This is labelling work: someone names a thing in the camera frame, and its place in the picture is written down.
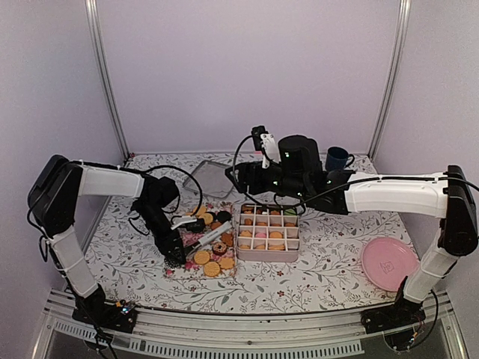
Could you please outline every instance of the pink plate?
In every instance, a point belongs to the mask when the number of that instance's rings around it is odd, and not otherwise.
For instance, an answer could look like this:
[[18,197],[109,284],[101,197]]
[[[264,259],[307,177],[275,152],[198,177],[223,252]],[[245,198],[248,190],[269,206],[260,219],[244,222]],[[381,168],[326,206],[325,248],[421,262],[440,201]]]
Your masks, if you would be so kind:
[[416,254],[398,239],[379,237],[369,242],[361,254],[366,277],[379,288],[397,292],[405,276],[418,267]]

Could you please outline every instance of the white tablecloth with floral pattern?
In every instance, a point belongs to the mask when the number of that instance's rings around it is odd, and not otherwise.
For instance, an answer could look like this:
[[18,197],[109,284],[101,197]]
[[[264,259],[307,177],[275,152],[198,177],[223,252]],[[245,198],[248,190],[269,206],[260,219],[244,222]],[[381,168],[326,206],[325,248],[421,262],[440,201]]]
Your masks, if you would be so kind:
[[[230,164],[231,154],[140,155],[131,168],[176,165],[193,171],[203,160]],[[257,160],[243,154],[239,162]],[[352,169],[375,173],[367,156],[356,156]],[[167,175],[179,187],[185,175]],[[181,189],[181,208],[194,208],[197,197]],[[271,202],[270,194],[258,196]],[[247,202],[233,191],[233,203]],[[375,287],[361,270],[361,250],[378,236],[391,236],[411,246],[397,213],[364,212],[348,216],[327,215],[312,209],[301,217],[302,249],[295,263],[238,261],[237,274],[228,278],[180,279],[164,276],[163,256],[151,236],[142,236],[128,223],[131,199],[112,198],[88,247],[86,258],[95,278],[113,300],[125,298],[138,305],[192,312],[295,313],[347,309],[394,299]]]

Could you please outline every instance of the gray tray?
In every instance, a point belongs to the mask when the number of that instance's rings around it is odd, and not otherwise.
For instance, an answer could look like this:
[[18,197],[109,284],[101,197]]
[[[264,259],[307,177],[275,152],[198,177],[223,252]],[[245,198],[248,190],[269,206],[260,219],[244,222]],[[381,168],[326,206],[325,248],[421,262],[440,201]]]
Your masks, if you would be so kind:
[[[192,175],[200,183],[204,195],[223,199],[233,190],[233,183],[225,176],[225,169],[229,167],[229,165],[218,162],[202,161],[193,170]],[[198,193],[198,188],[191,178],[187,178],[183,182],[183,187]]]

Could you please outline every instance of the mug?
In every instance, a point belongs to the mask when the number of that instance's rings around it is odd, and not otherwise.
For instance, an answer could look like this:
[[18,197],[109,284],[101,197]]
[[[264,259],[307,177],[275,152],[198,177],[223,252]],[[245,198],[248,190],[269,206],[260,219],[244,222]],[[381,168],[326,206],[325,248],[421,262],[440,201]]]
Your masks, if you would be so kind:
[[344,148],[330,147],[326,156],[325,169],[327,171],[343,170],[354,162],[354,155],[350,155]]

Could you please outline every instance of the wall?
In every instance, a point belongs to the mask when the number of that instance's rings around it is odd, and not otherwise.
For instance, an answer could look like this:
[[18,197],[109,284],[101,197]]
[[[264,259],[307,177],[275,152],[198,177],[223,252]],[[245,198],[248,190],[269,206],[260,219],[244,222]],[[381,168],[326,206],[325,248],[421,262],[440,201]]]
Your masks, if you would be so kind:
[[[479,2],[413,1],[391,111],[376,166],[382,173],[418,174],[463,167],[479,183]],[[404,216],[424,253],[437,221]],[[479,252],[447,279],[471,358],[479,358]]]
[[[26,196],[54,153],[120,162],[83,1],[3,1],[0,12],[0,358],[25,359],[50,288]],[[98,200],[79,204],[79,235]]]
[[99,1],[130,148],[232,151],[265,124],[366,153],[399,3]]

